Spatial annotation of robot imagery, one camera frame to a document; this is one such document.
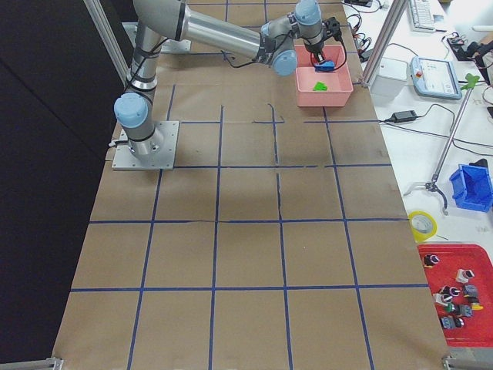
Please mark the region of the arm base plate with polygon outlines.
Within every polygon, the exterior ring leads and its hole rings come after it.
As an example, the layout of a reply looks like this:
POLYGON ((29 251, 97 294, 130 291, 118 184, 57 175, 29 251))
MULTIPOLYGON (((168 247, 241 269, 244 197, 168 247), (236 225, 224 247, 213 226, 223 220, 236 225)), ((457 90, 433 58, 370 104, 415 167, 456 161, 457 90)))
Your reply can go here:
POLYGON ((114 170, 172 170, 179 136, 179 121, 153 121, 153 135, 142 142, 120 130, 112 160, 114 170))
POLYGON ((187 54, 191 52, 191 45, 192 42, 187 39, 182 41, 168 39, 161 45, 160 52, 162 54, 187 54))

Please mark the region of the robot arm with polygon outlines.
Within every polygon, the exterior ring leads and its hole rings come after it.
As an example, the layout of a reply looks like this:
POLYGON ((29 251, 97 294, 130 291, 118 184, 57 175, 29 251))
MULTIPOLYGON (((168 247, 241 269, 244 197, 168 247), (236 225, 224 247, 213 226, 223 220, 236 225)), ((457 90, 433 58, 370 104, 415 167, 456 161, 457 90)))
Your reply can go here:
POLYGON ((116 147, 113 166, 118 168, 124 161, 125 170, 171 170, 175 163, 179 124, 153 119, 157 59, 165 42, 199 42, 288 76, 297 67, 295 40, 302 40, 306 50, 321 60, 329 37, 316 1, 299 1, 293 12, 268 22, 258 32, 195 12, 185 1, 133 4, 139 17, 136 45, 124 93, 114 103, 127 142, 116 147))

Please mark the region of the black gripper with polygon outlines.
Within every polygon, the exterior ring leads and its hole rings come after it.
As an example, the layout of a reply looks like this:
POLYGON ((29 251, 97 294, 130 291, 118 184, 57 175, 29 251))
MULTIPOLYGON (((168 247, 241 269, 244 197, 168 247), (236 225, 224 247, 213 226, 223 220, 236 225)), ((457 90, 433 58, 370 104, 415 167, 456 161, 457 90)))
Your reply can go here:
POLYGON ((324 41, 319 41, 315 43, 309 43, 307 40, 304 40, 304 46, 305 49, 311 53, 310 54, 310 61, 313 66, 316 66, 316 58, 323 59, 324 61, 326 60, 325 55, 323 53, 324 49, 324 41))

